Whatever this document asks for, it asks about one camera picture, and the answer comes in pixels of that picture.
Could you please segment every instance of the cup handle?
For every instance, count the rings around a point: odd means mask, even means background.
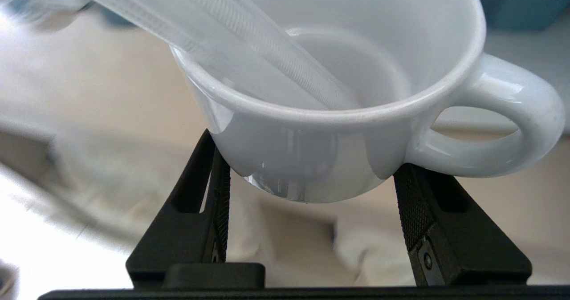
[[[566,114],[562,99],[545,80],[488,54],[450,106],[488,109],[519,130],[497,140],[468,142],[427,129],[407,150],[406,162],[469,177],[510,174],[540,160],[556,144]]]

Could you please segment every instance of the knurled surface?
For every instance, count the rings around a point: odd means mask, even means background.
[[[394,174],[399,219],[408,251],[411,251],[434,223],[413,168],[414,166],[402,166]]]
[[[222,262],[226,261],[228,249],[228,222],[230,219],[230,166],[220,157],[223,172],[220,186],[216,189],[216,216],[214,217],[214,230],[218,241],[218,254]]]

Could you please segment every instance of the metal screw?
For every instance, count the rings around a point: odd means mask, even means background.
[[[423,254],[423,264],[426,266],[426,269],[428,270],[432,269],[433,266],[432,257],[427,252]]]

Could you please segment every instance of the ceramic cup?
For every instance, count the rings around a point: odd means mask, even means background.
[[[273,105],[218,81],[174,50],[218,149],[248,182],[307,203],[358,196],[403,163],[469,177],[509,174],[558,141],[564,107],[543,79],[483,53],[479,0],[253,0],[363,109]],[[488,142],[430,127],[452,106],[505,115],[519,131]]]

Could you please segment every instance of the textured grip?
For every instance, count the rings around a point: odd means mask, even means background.
[[[228,250],[228,222],[230,218],[230,166],[220,155],[218,150],[214,154],[214,164],[212,166],[212,182],[208,189],[208,196],[216,197],[214,205],[214,232],[218,245],[218,255],[220,261],[226,261],[226,251]]]
[[[403,237],[407,251],[411,251],[435,221],[412,164],[404,164],[395,172],[394,183]]]

